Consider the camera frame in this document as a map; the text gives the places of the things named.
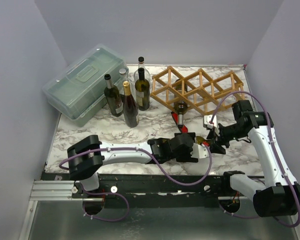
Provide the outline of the clear glass bottle blue cap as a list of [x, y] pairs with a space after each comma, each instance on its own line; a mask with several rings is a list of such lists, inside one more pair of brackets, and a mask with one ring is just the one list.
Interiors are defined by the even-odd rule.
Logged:
[[130, 82], [128, 73], [129, 73], [129, 70], [127, 70], [126, 68], [121, 68], [119, 70], [119, 75], [120, 75], [119, 81], [120, 81], [121, 87], [124, 86], [124, 82]]

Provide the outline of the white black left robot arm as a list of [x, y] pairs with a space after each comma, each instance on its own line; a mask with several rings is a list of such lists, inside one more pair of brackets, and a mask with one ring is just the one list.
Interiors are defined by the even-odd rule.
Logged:
[[80, 181], [83, 191], [94, 198], [101, 191], [97, 170], [102, 166], [119, 163], [161, 166], [170, 160], [197, 163], [212, 153], [226, 153], [212, 139], [201, 143], [196, 143], [195, 140], [193, 132], [176, 133], [173, 138], [151, 138], [136, 144], [107, 143], [100, 141], [97, 135], [90, 135], [67, 149], [69, 178]]

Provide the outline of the green wine bottle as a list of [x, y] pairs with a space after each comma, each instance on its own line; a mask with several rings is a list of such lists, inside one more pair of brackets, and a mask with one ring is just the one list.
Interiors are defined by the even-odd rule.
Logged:
[[150, 83], [145, 77], [145, 69], [138, 68], [138, 79], [135, 81], [136, 101], [140, 111], [150, 107]]

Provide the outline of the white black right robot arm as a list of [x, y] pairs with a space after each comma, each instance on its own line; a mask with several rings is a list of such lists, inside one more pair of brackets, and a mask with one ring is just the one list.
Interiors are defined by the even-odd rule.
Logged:
[[253, 203], [260, 217], [293, 216], [300, 206], [300, 184], [289, 170], [276, 143], [274, 124], [269, 115], [255, 112], [249, 100], [239, 100], [232, 105], [235, 124], [218, 125], [215, 144], [220, 154], [225, 154], [230, 141], [249, 138], [259, 158], [264, 174], [264, 184], [250, 179], [241, 171], [223, 174], [220, 191], [231, 196], [239, 192]]

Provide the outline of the clear flask bottle black cap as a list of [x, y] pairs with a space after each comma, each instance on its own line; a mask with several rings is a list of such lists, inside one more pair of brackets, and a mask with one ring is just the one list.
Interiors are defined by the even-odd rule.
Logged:
[[146, 80], [148, 80], [150, 82], [151, 81], [151, 75], [150, 75], [149, 71], [145, 67], [145, 59], [144, 59], [143, 56], [140, 56], [138, 58], [138, 68], [137, 68], [137, 70], [133, 74], [133, 78], [134, 78], [135, 82], [139, 79], [139, 73], [138, 73], [138, 69], [139, 68], [143, 68], [144, 69], [144, 77], [145, 77]]

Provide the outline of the dark red wine bottle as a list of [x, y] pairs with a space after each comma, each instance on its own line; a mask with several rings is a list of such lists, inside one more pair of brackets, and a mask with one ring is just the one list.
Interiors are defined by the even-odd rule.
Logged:
[[124, 120], [128, 127], [134, 128], [139, 124], [138, 105], [132, 95], [130, 83], [128, 81], [124, 81], [122, 85], [124, 90], [124, 103], [123, 103]]

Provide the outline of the green bottle Italia label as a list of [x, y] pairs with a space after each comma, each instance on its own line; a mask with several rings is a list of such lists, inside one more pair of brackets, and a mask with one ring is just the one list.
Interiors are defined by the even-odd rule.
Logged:
[[105, 74], [104, 79], [106, 82], [104, 96], [106, 97], [109, 110], [113, 116], [119, 117], [123, 114], [123, 102], [120, 91], [113, 85], [110, 74]]

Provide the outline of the green bottle white label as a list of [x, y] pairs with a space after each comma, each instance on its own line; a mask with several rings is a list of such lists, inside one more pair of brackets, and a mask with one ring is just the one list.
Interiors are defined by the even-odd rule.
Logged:
[[195, 137], [195, 142], [198, 145], [207, 146], [207, 147], [209, 147], [211, 145], [211, 141], [209, 139], [205, 139], [201, 136], [196, 136]]

